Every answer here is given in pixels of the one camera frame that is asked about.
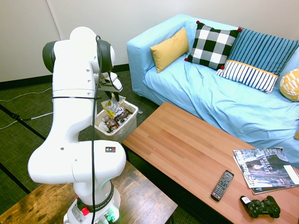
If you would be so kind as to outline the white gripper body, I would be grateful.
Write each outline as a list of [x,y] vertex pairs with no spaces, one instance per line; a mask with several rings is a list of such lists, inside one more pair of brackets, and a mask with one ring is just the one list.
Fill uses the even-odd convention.
[[121,92],[123,87],[116,73],[105,72],[100,77],[100,89],[109,92]]

